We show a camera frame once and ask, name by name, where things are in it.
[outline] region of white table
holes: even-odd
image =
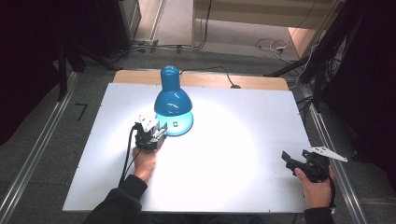
[[[281,159],[285,150],[304,161],[302,150],[310,148],[292,93],[182,88],[192,100],[194,124],[165,140],[140,200],[142,211],[304,211],[302,186]],[[64,211],[91,211],[118,185],[129,131],[140,114],[153,113],[161,89],[108,85]]]

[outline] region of blue desk lamp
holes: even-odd
[[[167,123],[169,136],[179,136],[189,131],[193,123],[192,102],[180,88],[179,71],[172,65],[161,70],[163,90],[155,100],[154,111],[160,126]]]

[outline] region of black cloth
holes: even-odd
[[[138,223],[142,205],[139,200],[147,184],[129,175],[105,200],[97,205],[85,219],[84,224],[133,224]],[[306,224],[333,224],[330,208],[312,208],[304,211]]]

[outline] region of person's right hand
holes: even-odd
[[[134,175],[148,183],[154,171],[155,164],[157,162],[157,152],[156,149],[152,152],[147,152],[135,147],[132,151],[134,159]]]
[[[312,183],[300,168],[295,168],[294,172],[304,187],[306,206],[308,208],[329,207],[330,200],[332,199],[330,179],[319,183]],[[329,166],[329,173],[332,180],[335,180],[335,174],[331,166]]]

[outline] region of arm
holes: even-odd
[[[88,215],[84,224],[136,223],[142,205],[139,200],[145,192],[156,163],[157,151],[145,152],[134,148],[134,174],[111,190],[105,200]]]
[[[332,198],[330,180],[327,179],[323,182],[312,183],[301,169],[296,168],[294,172],[304,187],[304,197],[308,208],[304,211],[306,223],[333,224],[332,210],[329,208]],[[330,167],[329,172],[330,177],[335,179],[332,167]]]

